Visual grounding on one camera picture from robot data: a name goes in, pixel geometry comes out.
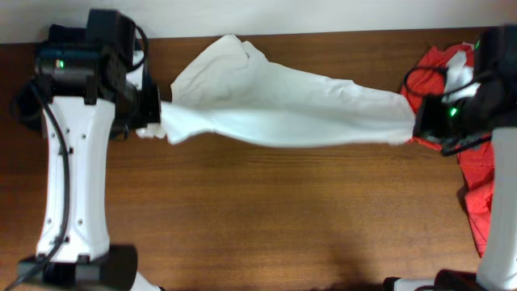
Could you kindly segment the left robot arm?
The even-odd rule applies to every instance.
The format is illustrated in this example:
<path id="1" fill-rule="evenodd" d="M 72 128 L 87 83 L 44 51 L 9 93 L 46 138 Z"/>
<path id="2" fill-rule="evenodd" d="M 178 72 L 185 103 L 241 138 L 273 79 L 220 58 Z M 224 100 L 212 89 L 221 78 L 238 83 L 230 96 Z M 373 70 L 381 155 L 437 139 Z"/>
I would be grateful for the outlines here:
<path id="1" fill-rule="evenodd" d="M 48 138 L 44 225 L 17 285 L 56 290 L 151 290 L 137 249 L 110 241 L 105 214 L 107 147 L 156 124 L 161 105 L 149 42 L 132 19 L 93 9 L 84 28 L 52 25 L 35 52 L 32 79 L 11 112 Z"/>

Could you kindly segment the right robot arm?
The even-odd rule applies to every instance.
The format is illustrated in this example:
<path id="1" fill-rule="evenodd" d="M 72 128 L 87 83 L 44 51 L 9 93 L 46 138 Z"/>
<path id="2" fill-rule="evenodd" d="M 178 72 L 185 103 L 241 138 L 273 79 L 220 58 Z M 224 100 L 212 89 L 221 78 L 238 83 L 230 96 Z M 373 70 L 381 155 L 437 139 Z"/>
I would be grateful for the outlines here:
<path id="1" fill-rule="evenodd" d="M 494 149 L 494 198 L 490 232 L 476 272 L 441 270 L 433 279 L 388 277 L 396 290 L 514 290 L 516 288 L 516 26 L 490 27 L 473 46 L 473 76 L 460 85 L 449 68 L 433 67 L 441 93 L 404 88 L 422 98 L 413 135 L 439 144 L 443 156 L 489 142 Z"/>

